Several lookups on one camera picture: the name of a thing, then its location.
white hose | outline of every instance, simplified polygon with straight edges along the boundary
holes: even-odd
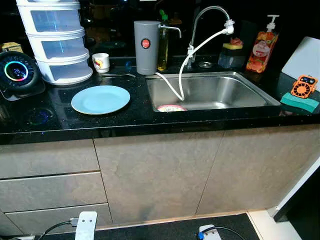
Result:
[[[227,29],[223,29],[221,31],[218,31],[217,33],[213,34],[211,37],[207,38],[206,40],[204,40],[199,46],[197,46],[188,56],[186,56],[185,60],[183,61],[180,71],[179,71],[179,89],[180,89],[180,94],[179,95],[177,93],[177,91],[174,89],[174,87],[169,83],[168,79],[166,79],[165,76],[163,76],[162,74],[160,74],[159,72],[156,72],[155,74],[157,74],[159,77],[161,77],[166,84],[168,84],[169,88],[172,90],[172,92],[181,100],[184,101],[185,100],[185,94],[184,94],[184,90],[182,88],[182,71],[185,67],[185,65],[188,62],[189,58],[192,58],[192,55],[198,51],[200,48],[203,47],[203,45],[205,45],[207,42],[209,42],[210,40],[212,40],[213,38],[215,38],[216,36],[219,36],[220,34],[225,34],[227,32]]]

red label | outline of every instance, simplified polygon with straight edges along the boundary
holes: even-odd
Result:
[[[144,48],[144,49],[148,49],[150,47],[150,40],[145,38],[145,39],[142,39],[141,41],[141,46]]]

green sponge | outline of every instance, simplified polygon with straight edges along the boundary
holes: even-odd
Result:
[[[319,105],[319,102],[316,100],[293,96],[289,92],[283,95],[280,102],[289,106],[307,110],[310,113],[312,113]]]

gray cabinet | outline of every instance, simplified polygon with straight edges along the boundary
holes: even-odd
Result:
[[[194,215],[222,135],[95,139],[113,223]]]
[[[0,181],[0,209],[4,213],[106,202],[100,172]]]
[[[0,179],[99,170],[92,139],[0,145]]]
[[[319,125],[228,130],[197,214],[274,207],[319,156]]]
[[[23,232],[0,211],[0,236],[21,235]]]
[[[106,228],[112,224],[107,203],[46,210],[10,212],[6,215],[23,231],[24,234],[39,234],[57,223],[68,221],[70,218],[79,217],[79,214],[83,211],[95,211],[98,213],[96,229]],[[76,231],[75,227],[64,225],[52,230],[50,233],[74,231]]]

kitchen sink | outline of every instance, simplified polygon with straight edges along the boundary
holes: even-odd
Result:
[[[178,74],[164,76],[179,93]],[[155,112],[162,105],[179,105],[188,111],[280,105],[237,72],[183,74],[184,101],[178,99],[159,76],[147,76],[146,82]]]

